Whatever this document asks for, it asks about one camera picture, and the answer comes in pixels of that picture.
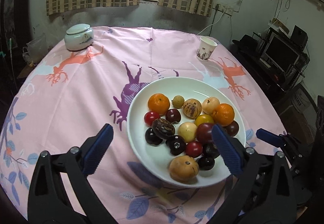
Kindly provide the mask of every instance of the yellow tomato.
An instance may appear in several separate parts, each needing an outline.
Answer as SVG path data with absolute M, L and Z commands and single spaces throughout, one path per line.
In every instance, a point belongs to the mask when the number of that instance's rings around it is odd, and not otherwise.
M 198 127 L 200 124 L 205 123 L 205 122 L 210 122 L 210 123 L 214 123 L 214 119 L 211 115 L 208 114 L 202 114 L 199 115 L 196 119 L 195 119 L 195 125 Z

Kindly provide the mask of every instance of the jar lid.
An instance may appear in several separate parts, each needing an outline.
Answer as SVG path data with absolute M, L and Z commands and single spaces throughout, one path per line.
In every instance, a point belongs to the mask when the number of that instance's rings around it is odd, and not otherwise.
M 88 24 L 76 24 L 72 27 L 70 27 L 67 31 L 66 34 L 72 35 L 72 34 L 79 34 L 82 33 L 90 28 L 90 25 Z

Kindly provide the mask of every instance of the purple deer pattern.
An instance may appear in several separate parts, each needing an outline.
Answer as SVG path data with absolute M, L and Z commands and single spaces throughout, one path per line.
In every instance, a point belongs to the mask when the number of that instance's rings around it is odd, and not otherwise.
M 133 77 L 127 64 L 124 61 L 122 61 L 122 62 L 125 65 L 129 83 L 125 85 L 125 87 L 123 88 L 123 91 L 121 92 L 121 95 L 120 95 L 121 101 L 119 101 L 115 96 L 113 97 L 116 102 L 117 108 L 119 110 L 113 110 L 110 113 L 110 116 L 114 115 L 113 122 L 116 124 L 119 124 L 120 131 L 122 130 L 123 121 L 127 121 L 128 109 L 129 109 L 129 106 L 131 105 L 134 97 L 137 95 L 137 93 L 142 88 L 144 88 L 146 85 L 149 84 L 149 82 L 142 82 L 142 83 L 139 82 L 140 75 L 142 73 L 142 67 L 139 68 L 136 76 Z M 157 71 L 155 68 L 153 68 L 153 67 L 149 67 L 149 68 L 153 69 L 158 74 L 158 79 L 164 78 L 161 75 L 161 73 L 159 71 Z M 176 73 L 176 77 L 178 77 L 179 73 L 175 70 L 173 70 L 173 71 Z

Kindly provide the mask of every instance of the deer print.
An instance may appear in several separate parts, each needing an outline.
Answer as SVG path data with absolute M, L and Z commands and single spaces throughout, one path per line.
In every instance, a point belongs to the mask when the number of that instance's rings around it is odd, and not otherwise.
M 251 92 L 248 89 L 244 88 L 243 86 L 237 85 L 233 79 L 233 77 L 246 75 L 246 73 L 243 70 L 243 67 L 237 66 L 237 64 L 235 62 L 233 62 L 229 58 L 226 58 L 227 60 L 231 61 L 234 64 L 234 67 L 228 67 L 222 58 L 219 58 L 219 59 L 222 61 L 222 64 L 216 60 L 213 60 L 213 59 L 212 60 L 215 61 L 216 63 L 218 63 L 223 68 L 225 79 L 229 83 L 229 85 L 230 85 L 229 88 L 231 88 L 232 92 L 236 96 L 239 96 L 242 100 L 244 100 L 244 92 L 242 90 L 246 91 L 247 95 L 251 95 Z
M 189 64 L 191 64 L 200 74 L 202 74 L 202 76 L 203 76 L 202 80 L 206 84 L 208 84 L 216 89 L 228 88 L 228 82 L 226 81 L 224 74 L 221 72 L 221 70 L 219 70 L 218 67 L 211 66 L 217 70 L 216 74 L 218 74 L 218 75 L 210 76 L 208 73 L 208 70 L 206 69 L 206 67 L 203 64 L 202 64 L 202 66 L 204 67 L 205 71 L 200 71 L 191 62 L 189 62 Z
M 61 79 L 61 75 L 65 76 L 65 79 L 63 80 L 63 82 L 66 82 L 67 80 L 69 80 L 67 73 L 63 71 L 63 68 L 66 65 L 84 64 L 84 63 L 90 61 L 93 57 L 95 57 L 97 55 L 101 55 L 103 53 L 103 46 L 101 47 L 101 52 L 94 53 L 94 54 L 92 54 L 91 52 L 92 52 L 91 46 L 88 48 L 87 53 L 84 55 L 76 55 L 76 53 L 72 52 L 71 56 L 69 58 L 63 60 L 58 67 L 54 67 L 53 73 L 48 74 L 46 76 L 46 79 L 48 79 L 48 81 L 52 81 L 51 86 L 53 86 L 54 84 L 59 82 L 59 80 Z
M 113 110 L 109 114 L 109 116 L 114 115 L 114 123 L 119 124 L 120 131 L 122 130 L 123 121 L 127 121 L 127 114 L 128 114 L 129 106 L 131 105 L 134 97 L 137 95 L 137 93 L 139 93 L 139 91 L 142 88 L 144 88 L 146 85 L 149 84 L 149 82 L 143 82 L 143 83 L 139 82 L 140 75 L 142 73 L 141 67 L 139 68 L 137 75 L 135 77 L 133 77 L 127 64 L 124 61 L 122 61 L 122 62 L 125 65 L 129 83 L 125 85 L 125 87 L 123 88 L 123 91 L 121 92 L 121 95 L 120 95 L 121 101 L 119 101 L 115 96 L 113 97 L 119 110 Z M 149 68 L 153 69 L 154 71 L 157 72 L 158 79 L 164 78 L 160 74 L 160 72 L 158 72 L 156 69 L 154 69 L 153 67 L 149 67 Z M 173 71 L 176 73 L 176 76 L 178 77 L 179 73 L 175 70 L 173 70 Z
M 31 83 L 32 79 L 37 75 L 47 76 L 48 74 L 51 74 L 53 72 L 53 67 L 58 67 L 60 65 L 60 62 L 62 61 L 62 55 L 60 57 L 61 60 L 59 60 L 59 63 L 57 63 L 54 66 L 46 65 L 47 60 L 42 60 L 41 63 L 38 64 L 37 68 L 35 68 L 33 72 L 25 80 L 25 83 L 21 88 L 21 96 L 27 94 L 29 92 L 30 87 L 31 87 L 31 92 L 29 96 L 32 95 L 35 92 L 35 87 L 33 83 Z

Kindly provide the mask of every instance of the white paper cup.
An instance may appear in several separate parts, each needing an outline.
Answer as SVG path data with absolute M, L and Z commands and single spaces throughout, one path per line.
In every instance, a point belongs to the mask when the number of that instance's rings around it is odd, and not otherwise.
M 206 36 L 202 36 L 200 38 L 200 45 L 197 50 L 197 58 L 202 62 L 206 62 L 210 58 L 212 52 L 215 50 L 216 47 L 216 42 L 214 42 Z

